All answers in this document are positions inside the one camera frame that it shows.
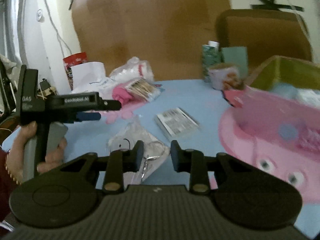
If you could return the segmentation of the person left hand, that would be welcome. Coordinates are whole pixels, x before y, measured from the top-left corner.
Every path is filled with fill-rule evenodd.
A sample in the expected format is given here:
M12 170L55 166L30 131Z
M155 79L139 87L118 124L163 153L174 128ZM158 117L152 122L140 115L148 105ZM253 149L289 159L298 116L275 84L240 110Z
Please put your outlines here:
M18 132L12 148L6 159L6 166L9 173L19 182L23 179L23 157L25 144L36 134L37 123L31 122L27 126L22 126ZM64 151L67 147L67 140L62 138L56 149L47 153L45 161L37 165L39 174L48 172L60 166L64 159Z

